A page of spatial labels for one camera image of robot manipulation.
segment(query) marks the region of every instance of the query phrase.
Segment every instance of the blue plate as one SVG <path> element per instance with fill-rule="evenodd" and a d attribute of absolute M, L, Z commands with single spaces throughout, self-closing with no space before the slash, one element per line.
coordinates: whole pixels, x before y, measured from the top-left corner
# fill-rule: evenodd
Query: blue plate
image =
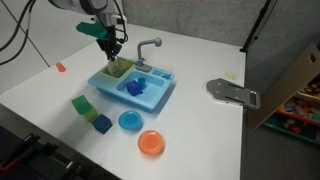
<path fill-rule="evenodd" d="M 127 130 L 137 130 L 142 126 L 141 116 L 136 111 L 126 111 L 122 113 L 118 123 L 120 127 Z"/>

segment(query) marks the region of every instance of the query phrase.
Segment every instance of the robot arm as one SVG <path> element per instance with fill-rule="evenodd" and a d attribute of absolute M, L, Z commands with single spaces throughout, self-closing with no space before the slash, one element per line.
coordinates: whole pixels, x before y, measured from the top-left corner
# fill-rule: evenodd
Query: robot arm
<path fill-rule="evenodd" d="M 97 43 L 101 50 L 106 53 L 108 60 L 111 61 L 115 60 L 115 57 L 121 50 L 122 46 L 119 43 L 123 44 L 126 41 L 126 37 L 124 39 L 118 39 L 116 37 L 115 25 L 124 24 L 125 20 L 122 15 L 119 16 L 116 13 L 114 1 L 115 0 L 49 0 L 49 2 L 57 8 L 95 16 L 97 26 L 90 26 L 91 24 L 84 23 L 84 25 L 88 27 L 85 29 L 92 32 L 96 27 L 100 27 L 99 31 L 101 31 L 101 29 L 105 31 L 104 37 L 97 37 Z"/>

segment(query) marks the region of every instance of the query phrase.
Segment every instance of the orange plate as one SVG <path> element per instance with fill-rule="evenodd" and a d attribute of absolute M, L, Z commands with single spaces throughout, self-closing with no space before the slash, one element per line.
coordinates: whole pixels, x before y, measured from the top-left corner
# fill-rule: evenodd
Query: orange plate
<path fill-rule="evenodd" d="M 145 131 L 139 137 L 138 146 L 144 154 L 156 155 L 160 153 L 163 148 L 162 136 L 154 130 Z"/>

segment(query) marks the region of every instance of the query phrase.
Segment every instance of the green cube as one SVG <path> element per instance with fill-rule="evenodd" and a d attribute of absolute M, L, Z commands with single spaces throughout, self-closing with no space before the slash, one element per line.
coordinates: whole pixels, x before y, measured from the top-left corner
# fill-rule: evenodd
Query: green cube
<path fill-rule="evenodd" d="M 82 115 L 92 110 L 92 105 L 88 102 L 87 98 L 82 95 L 79 96 L 72 101 L 73 107 L 77 110 L 77 112 Z"/>
<path fill-rule="evenodd" d="M 96 119 L 98 116 L 99 116 L 99 114 L 98 114 L 96 108 L 94 108 L 92 105 L 91 105 L 91 110 L 88 111 L 87 113 L 83 114 L 83 117 L 89 122 Z"/>

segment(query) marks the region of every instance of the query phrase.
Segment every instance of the green item in sink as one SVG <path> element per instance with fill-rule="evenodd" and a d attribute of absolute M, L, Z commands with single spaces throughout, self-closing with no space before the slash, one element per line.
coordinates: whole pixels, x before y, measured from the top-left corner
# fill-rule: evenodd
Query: green item in sink
<path fill-rule="evenodd" d="M 109 62 L 108 65 L 102 68 L 100 72 L 112 79 L 120 80 L 133 67 L 133 61 L 124 58 L 117 58 L 113 62 Z"/>

